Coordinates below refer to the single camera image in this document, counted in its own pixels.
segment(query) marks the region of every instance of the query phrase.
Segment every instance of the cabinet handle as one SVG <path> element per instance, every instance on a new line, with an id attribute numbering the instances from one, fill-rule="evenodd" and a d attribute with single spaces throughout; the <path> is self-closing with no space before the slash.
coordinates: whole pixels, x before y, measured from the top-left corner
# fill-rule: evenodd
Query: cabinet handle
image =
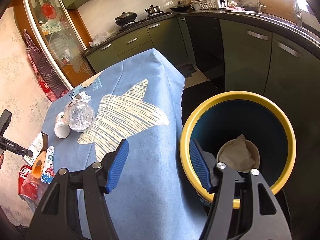
<path id="1" fill-rule="evenodd" d="M 300 53 L 299 52 L 296 52 L 295 50 L 289 48 L 288 46 L 282 44 L 281 42 L 278 41 L 278 46 L 281 48 L 281 49 L 284 49 L 285 51 L 289 52 L 291 55 L 294 55 L 295 57 L 299 57 L 300 56 Z"/>
<path id="2" fill-rule="evenodd" d="M 157 27 L 157 26 L 159 26 L 159 25 L 160 25 L 160 23 L 157 23 L 157 24 L 155 24 L 155 25 L 152 25 L 152 26 L 148 27 L 148 29 L 151 29 L 151 28 Z"/>
<path id="3" fill-rule="evenodd" d="M 108 44 L 107 46 L 103 47 L 101 50 L 104 50 L 104 49 L 106 49 L 106 48 L 108 48 L 108 47 L 110 47 L 110 46 L 111 46 L 111 43 Z"/>
<path id="4" fill-rule="evenodd" d="M 126 44 L 130 43 L 130 42 L 133 42 L 133 41 L 136 41 L 138 38 L 134 38 L 133 40 L 131 41 L 127 41 Z"/>
<path id="5" fill-rule="evenodd" d="M 266 40 L 268 41 L 269 40 L 269 37 L 268 36 L 264 36 L 264 35 L 261 35 L 261 34 L 258 34 L 258 33 L 254 33 L 254 32 L 251 32 L 249 30 L 247 30 L 247 33 L 253 37 L 256 37 L 258 39 L 262 39 L 262 40 Z"/>

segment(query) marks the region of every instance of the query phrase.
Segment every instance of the dish rack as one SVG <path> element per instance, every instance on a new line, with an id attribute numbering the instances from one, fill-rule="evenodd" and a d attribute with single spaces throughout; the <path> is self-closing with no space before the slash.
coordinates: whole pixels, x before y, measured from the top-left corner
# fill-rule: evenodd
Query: dish rack
<path id="1" fill-rule="evenodd" d="M 200 0 L 194 1 L 191 4 L 191 8 L 194 10 L 204 10 L 204 9 L 226 9 L 229 8 L 229 3 L 231 0 Z"/>

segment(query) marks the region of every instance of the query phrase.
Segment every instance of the metal screw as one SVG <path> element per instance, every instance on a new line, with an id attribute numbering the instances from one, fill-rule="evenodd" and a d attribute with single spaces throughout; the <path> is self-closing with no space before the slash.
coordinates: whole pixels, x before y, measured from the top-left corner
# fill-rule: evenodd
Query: metal screw
<path id="1" fill-rule="evenodd" d="M 100 168 L 101 166 L 102 166 L 102 165 L 101 165 L 100 162 L 92 163 L 92 168 L 94 168 L 94 169 L 98 169 L 98 168 Z"/>
<path id="2" fill-rule="evenodd" d="M 67 173 L 67 169 L 66 169 L 66 168 L 62 168 L 62 169 L 60 169 L 60 170 L 58 171 L 58 173 L 59 173 L 60 175 L 64 175 L 64 174 Z"/>
<path id="3" fill-rule="evenodd" d="M 217 167 L 219 169 L 225 169 L 226 168 L 226 165 L 224 163 L 217 163 Z"/>
<path id="4" fill-rule="evenodd" d="M 260 174 L 260 172 L 257 170 L 257 169 L 252 169 L 251 170 L 251 173 L 254 175 L 254 176 L 258 176 Z"/>

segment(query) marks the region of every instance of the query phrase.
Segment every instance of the gas stove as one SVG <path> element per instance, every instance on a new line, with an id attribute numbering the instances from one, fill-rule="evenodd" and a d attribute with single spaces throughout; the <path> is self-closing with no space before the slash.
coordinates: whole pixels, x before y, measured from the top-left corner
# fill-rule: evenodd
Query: gas stove
<path id="1" fill-rule="evenodd" d="M 147 22 L 147 21 L 152 20 L 152 19 L 154 19 L 154 18 L 158 18 L 158 17 L 161 17 L 161 16 L 163 16 L 163 15 L 168 15 L 168 14 L 172 14 L 172 13 L 160 11 L 160 12 L 158 12 L 158 13 L 149 14 L 149 15 L 147 16 L 147 18 L 145 18 L 145 19 L 143 19 L 143 20 L 133 21 L 133 22 L 127 23 L 126 25 L 121 26 L 119 32 L 123 32 L 123 31 L 125 31 L 125 30 L 128 30 L 128 29 L 132 28 L 132 27 L 135 26 L 135 25 L 139 25 L 139 24 L 141 24 L 141 23 Z"/>

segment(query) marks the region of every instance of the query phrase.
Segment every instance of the pot lid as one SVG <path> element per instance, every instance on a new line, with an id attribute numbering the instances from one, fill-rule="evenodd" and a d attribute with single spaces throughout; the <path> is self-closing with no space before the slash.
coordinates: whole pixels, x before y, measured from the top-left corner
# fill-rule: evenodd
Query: pot lid
<path id="1" fill-rule="evenodd" d="M 182 4 L 182 3 L 179 1 L 178 4 L 176 4 L 176 5 L 174 5 L 174 6 L 170 7 L 170 8 L 185 7 L 185 6 L 188 6 L 188 5 Z"/>
<path id="2" fill-rule="evenodd" d="M 135 14 L 135 12 L 127 12 L 127 13 L 123 12 L 120 16 L 115 18 L 115 20 L 123 19 L 124 17 L 130 16 L 132 14 Z"/>

